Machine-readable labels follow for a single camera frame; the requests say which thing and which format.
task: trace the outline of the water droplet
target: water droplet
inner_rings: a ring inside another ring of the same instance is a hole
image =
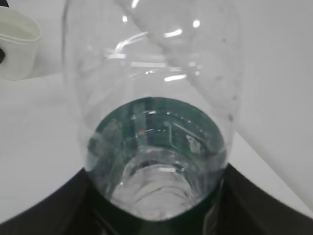
[[[229,115],[228,115],[228,119],[229,119],[231,122],[233,122],[233,121],[234,121],[234,116],[233,116],[232,114],[229,114]]]

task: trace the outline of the clear plastic bottle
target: clear plastic bottle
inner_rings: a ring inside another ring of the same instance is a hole
[[[101,221],[119,235],[201,234],[240,100],[231,1],[67,0],[63,43]]]

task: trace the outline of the white mug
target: white mug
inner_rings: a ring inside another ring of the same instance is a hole
[[[22,80],[33,70],[41,29],[32,18],[0,7],[0,78]]]

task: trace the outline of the white wall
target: white wall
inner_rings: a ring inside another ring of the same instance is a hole
[[[246,74],[239,133],[313,209],[313,1],[235,0]]]

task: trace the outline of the black base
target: black base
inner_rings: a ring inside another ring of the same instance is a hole
[[[6,6],[9,7],[9,4],[6,0],[0,0],[0,6]]]
[[[86,173],[33,208],[0,225],[0,235],[106,235],[92,212]],[[313,235],[313,220],[226,170],[218,235]]]

